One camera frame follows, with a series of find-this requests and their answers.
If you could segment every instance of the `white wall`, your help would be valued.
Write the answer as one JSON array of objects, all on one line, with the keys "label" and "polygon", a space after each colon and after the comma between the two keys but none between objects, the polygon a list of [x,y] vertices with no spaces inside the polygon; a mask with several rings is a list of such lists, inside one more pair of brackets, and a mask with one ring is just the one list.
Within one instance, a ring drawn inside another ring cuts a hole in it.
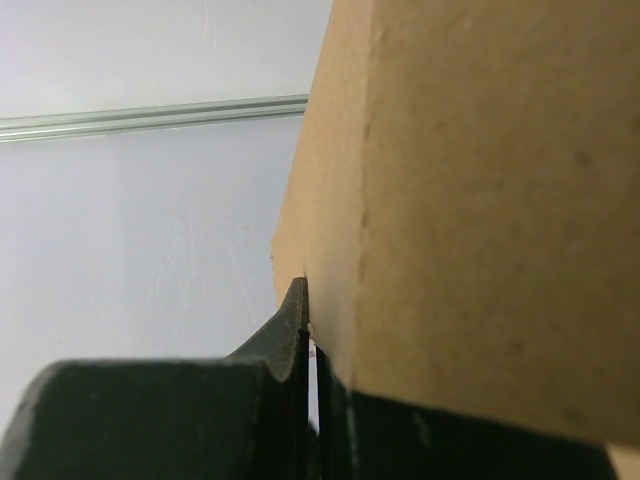
[{"label": "white wall", "polygon": [[0,118],[308,93],[331,0],[0,0]]},{"label": "white wall", "polygon": [[221,356],[269,318],[300,126],[0,144],[0,432],[52,361]]}]

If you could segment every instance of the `aluminum rail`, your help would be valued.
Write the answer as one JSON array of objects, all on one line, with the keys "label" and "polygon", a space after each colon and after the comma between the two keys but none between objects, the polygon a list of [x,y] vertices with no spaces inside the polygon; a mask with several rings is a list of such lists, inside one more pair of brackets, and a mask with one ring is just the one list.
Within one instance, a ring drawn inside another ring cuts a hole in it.
[{"label": "aluminum rail", "polygon": [[304,114],[308,95],[0,119],[0,143]]}]

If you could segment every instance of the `brown surface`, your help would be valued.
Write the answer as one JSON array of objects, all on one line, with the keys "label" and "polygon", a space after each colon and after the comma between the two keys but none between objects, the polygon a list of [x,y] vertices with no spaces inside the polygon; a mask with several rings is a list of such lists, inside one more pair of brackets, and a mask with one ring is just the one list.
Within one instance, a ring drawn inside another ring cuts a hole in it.
[{"label": "brown surface", "polygon": [[640,443],[638,25],[335,0],[273,253],[343,382]]}]

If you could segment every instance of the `black object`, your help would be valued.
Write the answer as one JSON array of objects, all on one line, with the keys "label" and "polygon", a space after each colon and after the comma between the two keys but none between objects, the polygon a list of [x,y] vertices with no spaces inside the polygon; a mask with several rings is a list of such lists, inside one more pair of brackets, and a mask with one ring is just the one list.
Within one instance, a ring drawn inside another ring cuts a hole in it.
[{"label": "black object", "polygon": [[63,362],[31,384],[0,450],[13,479],[615,479],[604,449],[350,392],[318,351],[308,295],[214,361]]}]

